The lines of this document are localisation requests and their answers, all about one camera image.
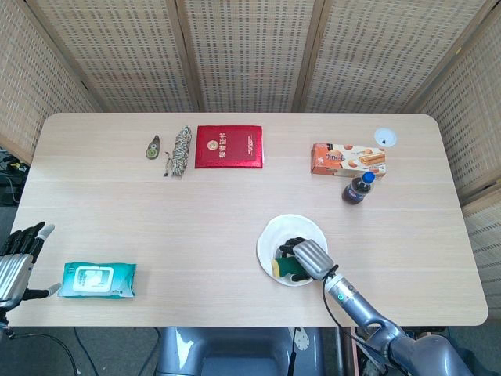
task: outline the plastic bottle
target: plastic bottle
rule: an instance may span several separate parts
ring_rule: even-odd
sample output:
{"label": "plastic bottle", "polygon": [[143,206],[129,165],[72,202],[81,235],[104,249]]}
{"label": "plastic bottle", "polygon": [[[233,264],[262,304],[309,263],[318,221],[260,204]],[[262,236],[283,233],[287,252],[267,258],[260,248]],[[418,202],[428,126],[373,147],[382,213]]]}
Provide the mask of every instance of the plastic bottle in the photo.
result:
{"label": "plastic bottle", "polygon": [[350,184],[344,188],[343,200],[349,204],[358,204],[372,189],[372,184],[376,176],[372,172],[366,172],[362,177],[354,178]]}

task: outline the gold emblem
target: gold emblem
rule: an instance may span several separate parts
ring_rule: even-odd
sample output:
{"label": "gold emblem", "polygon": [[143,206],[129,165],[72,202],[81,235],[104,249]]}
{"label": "gold emblem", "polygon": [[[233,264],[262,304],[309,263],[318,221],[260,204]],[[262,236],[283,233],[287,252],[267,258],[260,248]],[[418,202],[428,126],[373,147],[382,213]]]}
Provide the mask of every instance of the gold emblem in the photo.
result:
{"label": "gold emblem", "polygon": [[219,144],[215,139],[213,139],[212,141],[209,141],[207,143],[207,148],[209,150],[216,150],[218,147],[219,147]]}

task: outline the red book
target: red book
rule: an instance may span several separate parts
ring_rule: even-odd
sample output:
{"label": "red book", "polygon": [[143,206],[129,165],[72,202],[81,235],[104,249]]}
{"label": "red book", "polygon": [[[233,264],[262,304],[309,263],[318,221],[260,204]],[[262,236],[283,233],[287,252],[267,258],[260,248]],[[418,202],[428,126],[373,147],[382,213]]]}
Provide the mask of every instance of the red book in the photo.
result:
{"label": "red book", "polygon": [[199,125],[195,168],[263,167],[260,125]]}

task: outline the teal wet wipes pack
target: teal wet wipes pack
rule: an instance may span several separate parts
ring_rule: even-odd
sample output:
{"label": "teal wet wipes pack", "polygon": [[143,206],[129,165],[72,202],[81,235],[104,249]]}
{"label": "teal wet wipes pack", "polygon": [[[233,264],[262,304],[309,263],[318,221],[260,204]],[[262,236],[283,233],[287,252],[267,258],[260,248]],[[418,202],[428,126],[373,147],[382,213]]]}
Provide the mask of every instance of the teal wet wipes pack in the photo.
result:
{"label": "teal wet wipes pack", "polygon": [[69,262],[64,264],[63,286],[58,296],[132,298],[135,264]]}

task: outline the orange box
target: orange box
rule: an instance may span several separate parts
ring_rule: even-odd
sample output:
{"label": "orange box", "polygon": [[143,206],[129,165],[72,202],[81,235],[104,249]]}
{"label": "orange box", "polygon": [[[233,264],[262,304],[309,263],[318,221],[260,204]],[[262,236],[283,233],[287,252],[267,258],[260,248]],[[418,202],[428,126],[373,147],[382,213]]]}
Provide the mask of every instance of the orange box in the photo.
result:
{"label": "orange box", "polygon": [[371,171],[386,174],[386,153],[378,147],[316,143],[312,148],[312,174],[354,178]]}

